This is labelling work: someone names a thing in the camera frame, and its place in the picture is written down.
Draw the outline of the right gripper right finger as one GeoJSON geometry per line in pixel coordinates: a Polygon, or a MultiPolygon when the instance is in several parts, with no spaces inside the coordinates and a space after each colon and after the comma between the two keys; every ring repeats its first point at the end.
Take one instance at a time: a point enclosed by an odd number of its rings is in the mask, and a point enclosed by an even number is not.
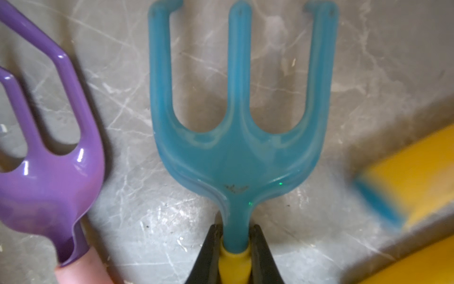
{"type": "Polygon", "coordinates": [[[251,284],[284,284],[261,227],[256,224],[249,230],[251,245],[251,284]]]}

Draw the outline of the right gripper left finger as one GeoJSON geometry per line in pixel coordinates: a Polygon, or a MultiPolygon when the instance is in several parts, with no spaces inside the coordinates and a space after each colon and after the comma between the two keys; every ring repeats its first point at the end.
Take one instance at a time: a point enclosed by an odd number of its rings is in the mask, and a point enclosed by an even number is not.
{"type": "Polygon", "coordinates": [[[211,225],[185,284],[220,284],[219,257],[221,251],[221,224],[211,225]]]}

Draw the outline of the teal rake yellow handle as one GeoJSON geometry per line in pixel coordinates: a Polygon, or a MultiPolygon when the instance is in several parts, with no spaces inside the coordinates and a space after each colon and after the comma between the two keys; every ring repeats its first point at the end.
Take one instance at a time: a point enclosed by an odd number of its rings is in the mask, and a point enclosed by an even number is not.
{"type": "Polygon", "coordinates": [[[453,125],[366,168],[353,184],[392,225],[424,220],[454,199],[453,125]]]}
{"type": "Polygon", "coordinates": [[[214,201],[223,221],[215,278],[246,284],[252,274],[249,222],[260,203],[282,196],[306,180],[325,139],[338,7],[309,1],[313,16],[305,112],[290,131],[271,134],[254,122],[249,109],[252,8],[237,1],[229,12],[228,105],[221,123],[197,133],[173,108],[170,15],[182,1],[156,1],[148,12],[150,105],[158,153],[170,175],[188,190],[214,201]]]}

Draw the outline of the purple rake pink handle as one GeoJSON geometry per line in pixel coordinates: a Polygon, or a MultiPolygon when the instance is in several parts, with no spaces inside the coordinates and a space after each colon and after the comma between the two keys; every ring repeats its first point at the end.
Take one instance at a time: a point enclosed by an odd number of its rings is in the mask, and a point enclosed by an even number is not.
{"type": "Polygon", "coordinates": [[[7,1],[1,21],[54,63],[80,129],[68,154],[56,155],[43,142],[16,77],[1,70],[1,83],[27,143],[27,154],[1,174],[1,222],[12,230],[48,238],[59,261],[61,284],[109,284],[111,278],[80,223],[98,198],[105,176],[100,133],[84,91],[65,51],[7,1]]]}

